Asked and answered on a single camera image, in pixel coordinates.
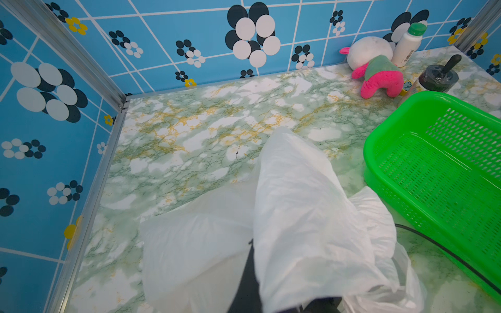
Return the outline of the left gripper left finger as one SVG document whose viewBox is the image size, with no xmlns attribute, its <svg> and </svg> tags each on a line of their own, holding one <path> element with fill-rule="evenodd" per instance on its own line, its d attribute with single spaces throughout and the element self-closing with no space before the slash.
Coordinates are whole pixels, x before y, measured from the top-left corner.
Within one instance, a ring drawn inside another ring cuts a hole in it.
<svg viewBox="0 0 501 313">
<path fill-rule="evenodd" d="M 261 313 L 262 302 L 259 294 L 259 283 L 254 268 L 253 240 L 249 242 L 250 251 L 243 274 L 230 308 L 227 313 Z"/>
</svg>

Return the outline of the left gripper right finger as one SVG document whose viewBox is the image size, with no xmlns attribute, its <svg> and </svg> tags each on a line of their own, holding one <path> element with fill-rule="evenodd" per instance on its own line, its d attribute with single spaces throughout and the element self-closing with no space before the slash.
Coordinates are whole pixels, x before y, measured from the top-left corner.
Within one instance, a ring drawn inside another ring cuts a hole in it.
<svg viewBox="0 0 501 313">
<path fill-rule="evenodd" d="M 340 305 L 341 298 L 323 298 L 311 301 L 304 309 L 303 312 L 309 313 L 340 313 L 338 306 Z"/>
</svg>

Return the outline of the white plastic bag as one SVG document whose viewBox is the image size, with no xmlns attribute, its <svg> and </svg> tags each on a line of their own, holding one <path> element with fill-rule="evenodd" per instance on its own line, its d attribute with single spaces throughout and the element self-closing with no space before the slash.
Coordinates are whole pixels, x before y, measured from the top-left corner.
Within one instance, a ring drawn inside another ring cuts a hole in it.
<svg viewBox="0 0 501 313">
<path fill-rule="evenodd" d="M 369 187 L 347 196 L 325 154 L 281 127 L 250 176 L 143 222 L 142 284 L 161 312 L 227 312 L 253 240 L 262 312 L 341 298 L 344 312 L 423 312 L 425 291 Z"/>
</svg>

